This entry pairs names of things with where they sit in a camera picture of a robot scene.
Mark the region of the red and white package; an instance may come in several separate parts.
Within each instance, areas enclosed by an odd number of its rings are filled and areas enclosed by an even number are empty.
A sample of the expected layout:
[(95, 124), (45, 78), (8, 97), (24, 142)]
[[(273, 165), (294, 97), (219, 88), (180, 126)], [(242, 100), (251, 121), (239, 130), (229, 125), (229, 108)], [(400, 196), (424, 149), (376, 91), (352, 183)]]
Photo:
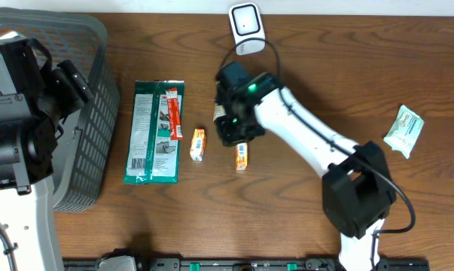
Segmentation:
[(169, 112), (170, 138), (171, 140), (182, 140), (184, 136), (181, 131), (178, 89), (173, 87), (166, 90), (166, 98)]

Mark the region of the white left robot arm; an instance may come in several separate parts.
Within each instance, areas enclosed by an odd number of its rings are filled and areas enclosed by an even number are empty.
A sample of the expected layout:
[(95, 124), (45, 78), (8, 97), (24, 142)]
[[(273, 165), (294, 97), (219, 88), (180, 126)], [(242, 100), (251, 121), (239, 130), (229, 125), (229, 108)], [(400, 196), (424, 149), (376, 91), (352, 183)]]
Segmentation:
[(53, 217), (61, 122), (93, 99), (70, 60), (35, 38), (0, 37), (0, 270), (62, 270)]

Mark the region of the orange tissue pack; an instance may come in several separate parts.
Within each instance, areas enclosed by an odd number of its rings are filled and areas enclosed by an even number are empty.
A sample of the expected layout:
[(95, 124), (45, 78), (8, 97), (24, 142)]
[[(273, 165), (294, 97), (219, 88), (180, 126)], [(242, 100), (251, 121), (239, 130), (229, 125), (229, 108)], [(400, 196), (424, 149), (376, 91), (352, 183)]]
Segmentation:
[(201, 162), (203, 160), (204, 150), (206, 148), (206, 132), (204, 129), (195, 129), (190, 146), (190, 157), (193, 161)]
[(240, 143), (236, 146), (236, 170), (246, 170), (248, 166), (248, 144)]

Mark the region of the green lidded small jar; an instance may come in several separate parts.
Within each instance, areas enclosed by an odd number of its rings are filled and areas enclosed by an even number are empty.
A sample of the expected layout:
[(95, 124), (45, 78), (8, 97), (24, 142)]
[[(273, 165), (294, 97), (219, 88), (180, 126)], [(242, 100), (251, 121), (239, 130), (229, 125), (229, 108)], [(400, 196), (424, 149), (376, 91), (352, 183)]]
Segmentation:
[(219, 105), (217, 103), (214, 104), (214, 113), (213, 113), (213, 121), (216, 121), (219, 117), (223, 117), (226, 114), (223, 105)]

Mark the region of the dark green package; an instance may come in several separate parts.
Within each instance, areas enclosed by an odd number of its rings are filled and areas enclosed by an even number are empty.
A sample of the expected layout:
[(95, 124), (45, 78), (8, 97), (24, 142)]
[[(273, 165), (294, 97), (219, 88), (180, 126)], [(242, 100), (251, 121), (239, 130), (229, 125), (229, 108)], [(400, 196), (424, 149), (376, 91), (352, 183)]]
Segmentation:
[(183, 81), (136, 81), (125, 184), (176, 184), (181, 143), (170, 138), (166, 91), (178, 91), (183, 105)]

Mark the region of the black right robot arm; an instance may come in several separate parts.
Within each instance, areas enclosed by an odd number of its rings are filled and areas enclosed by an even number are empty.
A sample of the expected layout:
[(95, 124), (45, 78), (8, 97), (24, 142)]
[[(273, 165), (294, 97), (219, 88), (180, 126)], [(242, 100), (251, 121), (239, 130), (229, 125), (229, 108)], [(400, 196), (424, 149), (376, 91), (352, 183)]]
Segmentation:
[(321, 179), (322, 208), (340, 232), (345, 270), (374, 270), (380, 262), (376, 235), (396, 200), (385, 155), (360, 145), (306, 110), (275, 76), (252, 77), (237, 61), (215, 76), (215, 125), (222, 144), (247, 143), (270, 131), (297, 152)]

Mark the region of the mint green wipes packet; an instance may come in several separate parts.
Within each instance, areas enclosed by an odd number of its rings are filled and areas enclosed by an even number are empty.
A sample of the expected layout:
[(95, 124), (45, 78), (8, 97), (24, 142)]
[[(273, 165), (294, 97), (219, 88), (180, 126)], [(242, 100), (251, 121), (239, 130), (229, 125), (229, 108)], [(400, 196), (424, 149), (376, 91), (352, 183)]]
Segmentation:
[(383, 141), (393, 151), (400, 151), (406, 159), (409, 159), (424, 124), (425, 121), (418, 114), (402, 105)]

